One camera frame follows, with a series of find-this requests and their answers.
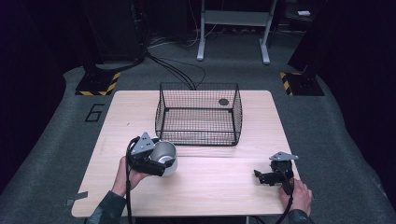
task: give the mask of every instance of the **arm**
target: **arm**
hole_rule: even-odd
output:
[[[116,179],[114,180],[113,188],[107,193],[105,198],[99,203],[95,211],[88,219],[88,224],[105,224],[105,223],[119,223],[122,211],[125,207],[125,193],[126,193],[126,160],[125,157],[120,159],[119,170],[117,171]],[[131,181],[131,189],[134,189],[137,184],[144,179],[147,174],[131,171],[129,179]]]
[[[286,208],[289,201],[289,195],[283,188],[279,189],[279,198]],[[310,223],[309,215],[311,214],[312,190],[308,189],[306,184],[301,180],[294,179],[293,204],[288,213],[290,224]]]

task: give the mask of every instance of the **wire basket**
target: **wire basket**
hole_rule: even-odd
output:
[[[242,102],[236,83],[160,85],[155,132],[179,146],[236,146]]]

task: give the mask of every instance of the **sleeve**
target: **sleeve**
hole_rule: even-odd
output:
[[[306,212],[300,209],[293,209],[288,213],[289,224],[309,224],[311,223]]]
[[[88,219],[88,224],[119,223],[125,199],[109,191]]]

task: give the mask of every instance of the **table top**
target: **table top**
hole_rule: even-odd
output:
[[[149,176],[131,192],[134,217],[254,216],[283,213],[278,187],[261,185],[253,170],[270,173],[269,157],[290,153],[269,91],[240,91],[243,124],[235,147],[177,146],[170,176]],[[89,217],[111,189],[130,140],[155,136],[158,91],[117,91],[78,192],[74,217]],[[299,178],[293,163],[293,172]]]

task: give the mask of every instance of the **white metal stand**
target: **white metal stand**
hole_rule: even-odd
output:
[[[265,27],[263,37],[260,39],[260,48],[262,50],[262,61],[264,64],[270,63],[267,50],[267,39],[271,28],[272,19],[277,0],[272,0],[269,12],[244,12],[244,11],[218,11],[205,10],[205,0],[202,0],[201,10],[201,39],[198,48],[197,60],[202,61],[205,53],[205,24],[223,24],[223,25],[246,25]]]

